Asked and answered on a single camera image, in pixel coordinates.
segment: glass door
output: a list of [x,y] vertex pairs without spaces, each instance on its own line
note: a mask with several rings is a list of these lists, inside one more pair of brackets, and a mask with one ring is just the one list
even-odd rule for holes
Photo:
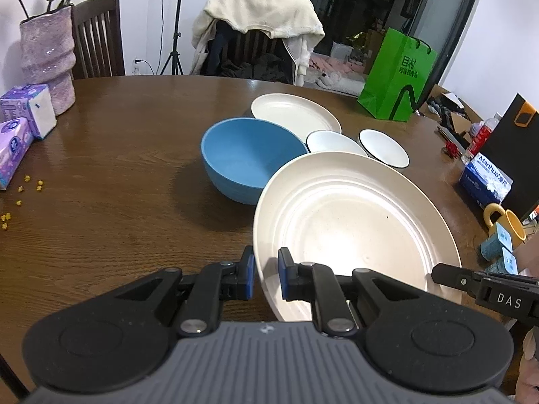
[[422,0],[409,30],[438,53],[438,59],[418,104],[440,81],[470,17],[475,0]]

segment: tripod stand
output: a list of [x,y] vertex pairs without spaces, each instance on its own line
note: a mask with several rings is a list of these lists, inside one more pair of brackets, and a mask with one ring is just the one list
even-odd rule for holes
[[172,37],[172,51],[169,54],[169,57],[166,59],[165,65],[163,65],[163,69],[161,70],[161,75],[165,72],[166,66],[168,66],[169,61],[172,59],[172,75],[183,75],[182,71],[182,64],[180,63],[180,54],[178,53],[178,38],[182,36],[181,33],[178,32],[180,28],[180,6],[182,4],[182,0],[178,0],[178,4],[176,6],[176,21],[174,22],[174,36]]

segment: yellow mug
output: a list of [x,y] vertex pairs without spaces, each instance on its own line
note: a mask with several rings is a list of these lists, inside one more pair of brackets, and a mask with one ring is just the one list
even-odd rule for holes
[[516,214],[510,209],[503,209],[497,203],[489,203],[483,212],[484,222],[487,224],[488,236],[490,237],[496,231],[496,226],[490,219],[494,213],[500,213],[501,217],[496,221],[502,225],[511,235],[511,243],[515,250],[525,239],[526,233]]

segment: large white plate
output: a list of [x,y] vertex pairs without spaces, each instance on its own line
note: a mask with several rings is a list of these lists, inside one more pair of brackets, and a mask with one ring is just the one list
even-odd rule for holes
[[405,149],[393,138],[374,129],[359,133],[359,142],[376,159],[392,167],[404,168],[410,164]]
[[455,241],[433,203],[381,162],[318,152],[281,167],[254,216],[254,255],[266,298],[281,321],[308,321],[305,302],[282,300],[277,252],[296,263],[327,264],[335,274],[369,268],[460,303],[462,293],[429,280],[437,263],[460,266]]
[[303,142],[309,133],[332,130],[341,133],[341,124],[318,103],[291,94],[265,94],[251,103],[254,118],[281,125]]

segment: chair backrest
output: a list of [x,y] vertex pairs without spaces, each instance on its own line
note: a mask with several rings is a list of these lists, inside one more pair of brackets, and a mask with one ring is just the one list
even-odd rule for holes
[[243,62],[250,64],[266,53],[275,53],[278,43],[281,39],[269,39],[264,32],[260,30],[249,30],[247,33],[238,32],[221,51],[221,62],[230,59],[235,65],[241,65]]
[[124,76],[120,0],[87,0],[73,8],[74,79]]

